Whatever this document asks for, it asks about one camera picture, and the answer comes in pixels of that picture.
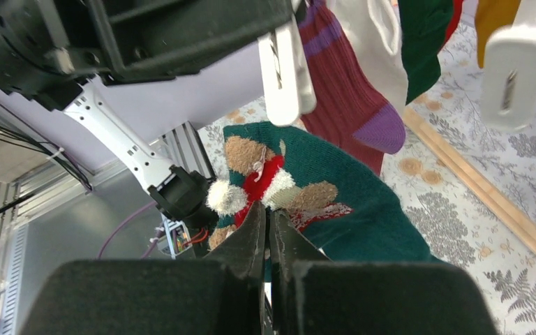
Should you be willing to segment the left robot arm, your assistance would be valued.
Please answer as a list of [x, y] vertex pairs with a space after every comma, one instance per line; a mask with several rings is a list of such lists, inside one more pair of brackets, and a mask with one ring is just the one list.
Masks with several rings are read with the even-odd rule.
[[158, 155], [94, 85], [196, 75], [258, 42], [267, 115], [290, 126], [315, 94], [297, 23], [301, 1], [0, 1], [0, 90], [76, 120], [168, 218], [202, 227], [208, 183]]

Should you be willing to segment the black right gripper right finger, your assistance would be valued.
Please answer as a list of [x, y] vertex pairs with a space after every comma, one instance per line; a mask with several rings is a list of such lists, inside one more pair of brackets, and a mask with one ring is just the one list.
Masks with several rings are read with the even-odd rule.
[[269, 217], [274, 334], [495, 334], [472, 278], [445, 262], [334, 262]]

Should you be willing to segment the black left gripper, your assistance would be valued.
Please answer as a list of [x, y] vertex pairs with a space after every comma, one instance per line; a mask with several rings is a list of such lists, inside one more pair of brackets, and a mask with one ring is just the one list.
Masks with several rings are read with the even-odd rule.
[[195, 75], [289, 22], [291, 1], [0, 1], [0, 90], [63, 110], [106, 85]]

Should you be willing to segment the red fluffy sock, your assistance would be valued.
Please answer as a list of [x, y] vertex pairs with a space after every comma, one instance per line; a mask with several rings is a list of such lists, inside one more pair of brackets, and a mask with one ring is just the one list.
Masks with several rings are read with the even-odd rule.
[[452, 2], [453, 2], [453, 13], [452, 13], [452, 18], [449, 24], [447, 25], [447, 29], [445, 32], [445, 40], [442, 44], [443, 47], [447, 44], [449, 39], [452, 37], [452, 34], [455, 32], [461, 20], [463, 0], [453, 0]]

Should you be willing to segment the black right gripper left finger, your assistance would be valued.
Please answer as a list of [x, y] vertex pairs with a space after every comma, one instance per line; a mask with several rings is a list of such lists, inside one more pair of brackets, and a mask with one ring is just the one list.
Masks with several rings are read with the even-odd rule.
[[263, 334], [265, 207], [203, 258], [81, 260], [56, 269], [23, 334]]

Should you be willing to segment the dark green sock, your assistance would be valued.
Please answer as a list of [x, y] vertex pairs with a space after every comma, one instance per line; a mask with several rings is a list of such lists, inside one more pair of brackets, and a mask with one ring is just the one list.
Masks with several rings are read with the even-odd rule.
[[259, 202], [287, 211], [292, 226], [332, 260], [434, 261], [395, 192], [338, 147], [268, 121], [227, 126], [223, 135], [229, 177], [209, 189], [208, 207], [219, 217], [211, 248]]
[[408, 76], [406, 103], [428, 91], [439, 79], [438, 53], [454, 13], [451, 0], [399, 0], [401, 58]]

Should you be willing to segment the brown mustard striped sock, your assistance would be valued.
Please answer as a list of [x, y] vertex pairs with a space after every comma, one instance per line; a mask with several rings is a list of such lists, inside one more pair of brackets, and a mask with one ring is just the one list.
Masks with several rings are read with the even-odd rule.
[[475, 13], [477, 34], [477, 64], [484, 67], [486, 44], [491, 34], [513, 23], [520, 0], [479, 0]]

